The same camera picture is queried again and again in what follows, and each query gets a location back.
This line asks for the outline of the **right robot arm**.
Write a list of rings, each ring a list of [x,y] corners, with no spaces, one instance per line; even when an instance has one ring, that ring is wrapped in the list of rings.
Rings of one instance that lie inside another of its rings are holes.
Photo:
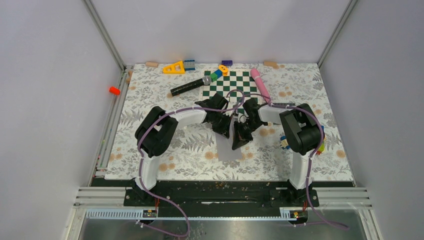
[[[312,183],[312,157],[324,140],[324,131],[318,119],[306,103],[298,106],[273,103],[259,105],[254,99],[249,99],[242,107],[247,119],[245,122],[234,123],[231,148],[236,150],[252,141],[252,133],[267,123],[280,124],[285,140],[293,152],[289,176],[289,183],[293,188],[287,191],[286,198],[293,206],[301,205],[307,199],[304,189]]]

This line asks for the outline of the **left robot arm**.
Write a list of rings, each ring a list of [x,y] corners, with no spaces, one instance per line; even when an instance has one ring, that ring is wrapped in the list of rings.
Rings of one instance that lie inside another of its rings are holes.
[[[211,99],[197,101],[191,107],[171,112],[154,106],[134,134],[141,154],[138,176],[134,179],[139,187],[136,199],[144,206],[154,202],[155,192],[152,188],[157,183],[157,157],[168,149],[177,129],[207,123],[213,132],[228,139],[232,117],[226,112],[232,110],[229,101],[218,93]]]

